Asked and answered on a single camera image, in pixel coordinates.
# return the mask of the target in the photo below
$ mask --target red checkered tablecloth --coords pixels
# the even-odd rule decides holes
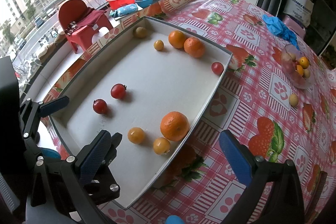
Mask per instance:
[[[305,207],[320,170],[328,173],[316,211],[320,212],[336,185],[333,141],[336,129],[336,74],[298,38],[311,62],[316,84],[295,88],[279,64],[288,43],[272,35],[262,21],[265,11],[244,0],[161,0],[121,22],[95,42],[60,78],[44,101],[56,98],[79,69],[108,41],[141,16],[153,16],[206,37],[233,52],[230,71],[181,151],[184,165],[171,168],[130,209],[113,202],[100,209],[117,223],[165,223],[178,215],[186,223],[220,223],[235,205],[245,186],[239,183],[224,157],[219,132],[229,129],[240,143],[270,161],[292,159],[296,165]],[[299,97],[293,108],[290,94]],[[67,153],[48,118],[43,119],[62,157]],[[283,147],[259,145],[265,132],[280,128]],[[258,218],[271,184],[267,184],[250,221]]]

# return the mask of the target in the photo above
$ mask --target metal screw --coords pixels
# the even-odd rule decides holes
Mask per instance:
[[[116,185],[116,184],[111,184],[111,185],[110,185],[110,190],[111,190],[112,192],[117,192],[117,191],[119,190],[119,186]]]
[[[257,162],[263,162],[265,159],[264,159],[263,156],[257,155],[257,156],[255,156],[255,160],[256,160]]]
[[[36,162],[36,165],[37,166],[41,166],[43,164],[43,160],[38,160],[37,162]]]
[[[288,166],[294,166],[294,162],[292,160],[286,160],[286,164]]]
[[[67,157],[67,162],[73,162],[75,160],[74,156]]]

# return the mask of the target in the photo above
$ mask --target glass bowl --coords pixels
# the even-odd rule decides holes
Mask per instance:
[[[314,74],[312,72],[313,67],[309,66],[310,77],[304,78],[296,71],[296,65],[289,56],[289,53],[295,54],[296,60],[299,60],[302,56],[305,56],[303,52],[299,51],[292,44],[286,45],[281,54],[282,70],[283,73],[288,77],[293,86],[299,89],[307,89],[315,83]]]

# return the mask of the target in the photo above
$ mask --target tree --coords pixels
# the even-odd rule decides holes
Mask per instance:
[[[27,12],[26,12],[27,17],[28,17],[29,21],[31,22],[34,18],[36,8],[35,8],[34,4],[32,4],[32,0],[24,0],[24,1],[26,3],[26,7],[27,7]]]
[[[10,44],[13,44],[15,36],[11,32],[11,21],[9,19],[5,20],[5,22],[0,26],[0,30],[2,30],[2,34],[7,41]]]

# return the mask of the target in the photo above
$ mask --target red cloth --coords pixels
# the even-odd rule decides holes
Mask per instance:
[[[77,26],[75,30],[84,27],[84,26],[94,26],[98,19],[106,13],[104,10],[95,10],[92,7],[88,7],[87,10],[83,13],[81,19],[76,23]]]

